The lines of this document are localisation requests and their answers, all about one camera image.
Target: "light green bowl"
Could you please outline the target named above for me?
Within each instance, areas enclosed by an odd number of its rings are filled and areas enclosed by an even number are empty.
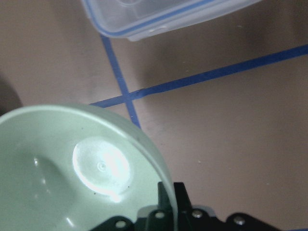
[[[168,168],[146,135],[105,109],[24,107],[0,117],[0,230],[88,231],[110,217],[135,221],[157,204]]]

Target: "bolt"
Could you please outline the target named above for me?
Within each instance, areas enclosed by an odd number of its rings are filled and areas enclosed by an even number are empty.
[[[240,217],[240,216],[236,216],[234,219],[233,219],[234,223],[237,224],[237,225],[244,225],[245,224],[245,220],[244,218]]]
[[[194,218],[200,218],[200,217],[203,216],[203,213],[199,209],[195,209],[195,210],[192,211],[192,216]]]

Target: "black mechanical part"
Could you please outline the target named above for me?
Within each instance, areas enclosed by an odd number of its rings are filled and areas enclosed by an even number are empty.
[[[185,185],[174,183],[178,204],[179,231],[280,231],[250,215],[235,213],[226,222],[210,217],[207,212],[193,208]],[[132,223],[128,218],[112,217],[91,231],[173,231],[173,213],[169,197],[162,184],[158,183],[158,207],[146,218]]]

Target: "clear plastic container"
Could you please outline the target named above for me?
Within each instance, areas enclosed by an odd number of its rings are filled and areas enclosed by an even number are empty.
[[[260,0],[82,0],[103,35],[131,41],[204,22]]]

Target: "plastic container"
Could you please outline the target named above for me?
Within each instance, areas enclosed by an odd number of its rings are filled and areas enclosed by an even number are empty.
[[[190,26],[260,0],[82,0],[103,35],[131,41]]]
[[[132,221],[157,205],[162,181],[175,218],[167,166],[126,119],[72,104],[16,109],[0,117],[0,230],[91,230],[110,217]]]

